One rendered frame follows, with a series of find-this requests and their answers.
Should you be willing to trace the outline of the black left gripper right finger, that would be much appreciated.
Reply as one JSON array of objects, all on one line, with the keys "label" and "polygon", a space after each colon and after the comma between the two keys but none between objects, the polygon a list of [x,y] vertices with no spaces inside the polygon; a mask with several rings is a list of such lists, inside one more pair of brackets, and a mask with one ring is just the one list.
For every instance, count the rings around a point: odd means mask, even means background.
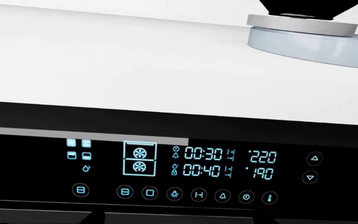
[{"label": "black left gripper right finger", "polygon": [[253,224],[278,224],[278,221],[269,214],[254,213],[252,217]]}]

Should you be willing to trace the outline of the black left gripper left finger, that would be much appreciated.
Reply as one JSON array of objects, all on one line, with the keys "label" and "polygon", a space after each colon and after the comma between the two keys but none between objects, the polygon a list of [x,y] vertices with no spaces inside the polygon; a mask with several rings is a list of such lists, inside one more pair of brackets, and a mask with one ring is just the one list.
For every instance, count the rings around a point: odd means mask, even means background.
[{"label": "black left gripper left finger", "polygon": [[86,218],[84,218],[84,224],[104,224],[105,213],[101,211],[91,212]]}]

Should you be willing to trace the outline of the light blue stand mixer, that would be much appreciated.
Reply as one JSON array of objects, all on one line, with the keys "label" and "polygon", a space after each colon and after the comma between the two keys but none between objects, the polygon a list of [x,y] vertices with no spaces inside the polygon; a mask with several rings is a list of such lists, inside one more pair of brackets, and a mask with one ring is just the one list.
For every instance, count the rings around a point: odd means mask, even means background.
[{"label": "light blue stand mixer", "polygon": [[358,68],[357,24],[250,14],[248,46],[285,57]]}]

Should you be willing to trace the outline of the black mixer bowl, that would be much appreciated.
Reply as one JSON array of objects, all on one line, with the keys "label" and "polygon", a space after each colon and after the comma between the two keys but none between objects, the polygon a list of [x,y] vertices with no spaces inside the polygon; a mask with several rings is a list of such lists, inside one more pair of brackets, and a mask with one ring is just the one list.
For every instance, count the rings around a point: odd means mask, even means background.
[{"label": "black mixer bowl", "polygon": [[333,20],[358,5],[358,0],[259,0],[271,16]]}]

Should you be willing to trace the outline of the black oven control panel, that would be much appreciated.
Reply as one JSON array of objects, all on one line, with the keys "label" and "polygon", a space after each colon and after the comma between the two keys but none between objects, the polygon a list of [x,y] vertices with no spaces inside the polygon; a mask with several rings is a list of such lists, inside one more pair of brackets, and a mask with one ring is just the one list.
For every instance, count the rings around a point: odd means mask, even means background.
[{"label": "black oven control panel", "polygon": [[358,147],[0,134],[0,208],[358,222]]}]

